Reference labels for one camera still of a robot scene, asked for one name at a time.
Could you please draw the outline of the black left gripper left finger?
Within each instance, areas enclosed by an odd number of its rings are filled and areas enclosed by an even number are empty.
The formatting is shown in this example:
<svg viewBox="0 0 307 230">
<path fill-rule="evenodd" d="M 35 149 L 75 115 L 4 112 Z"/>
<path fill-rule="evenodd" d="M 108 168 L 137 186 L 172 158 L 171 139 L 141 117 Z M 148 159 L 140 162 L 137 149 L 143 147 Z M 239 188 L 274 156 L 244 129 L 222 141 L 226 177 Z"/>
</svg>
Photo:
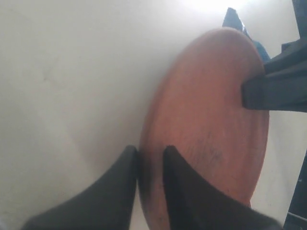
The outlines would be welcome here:
<svg viewBox="0 0 307 230">
<path fill-rule="evenodd" d="M 94 184 L 30 218 L 24 230 L 128 230 L 137 183 L 138 152 L 127 146 Z"/>
</svg>

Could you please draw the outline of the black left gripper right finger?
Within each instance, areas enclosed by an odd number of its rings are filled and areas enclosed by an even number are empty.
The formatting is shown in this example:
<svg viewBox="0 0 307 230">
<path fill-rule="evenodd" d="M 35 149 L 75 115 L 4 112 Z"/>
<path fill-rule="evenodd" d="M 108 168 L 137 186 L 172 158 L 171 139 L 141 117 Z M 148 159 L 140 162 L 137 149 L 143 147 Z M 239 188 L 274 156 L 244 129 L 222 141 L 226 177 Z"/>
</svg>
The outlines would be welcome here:
<svg viewBox="0 0 307 230">
<path fill-rule="evenodd" d="M 163 153 L 163 186 L 173 230 L 278 230 L 280 224 L 223 194 L 168 146 Z"/>
</svg>

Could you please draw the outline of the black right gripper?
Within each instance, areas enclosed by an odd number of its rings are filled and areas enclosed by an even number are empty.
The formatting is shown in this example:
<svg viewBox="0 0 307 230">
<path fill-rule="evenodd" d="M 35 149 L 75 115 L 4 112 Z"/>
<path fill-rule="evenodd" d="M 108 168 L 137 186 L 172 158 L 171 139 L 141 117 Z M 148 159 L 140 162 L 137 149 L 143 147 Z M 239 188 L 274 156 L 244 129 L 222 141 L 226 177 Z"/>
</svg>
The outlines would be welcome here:
<svg viewBox="0 0 307 230">
<path fill-rule="evenodd" d="M 264 64 L 265 73 L 269 75 L 255 77 L 242 84 L 242 104 L 246 109 L 307 111 L 307 70 L 281 71 L 307 60 L 307 2 L 294 0 L 292 4 L 300 39 L 282 44 L 282 52 Z M 307 228 L 306 158 L 303 160 L 283 228 Z"/>
</svg>

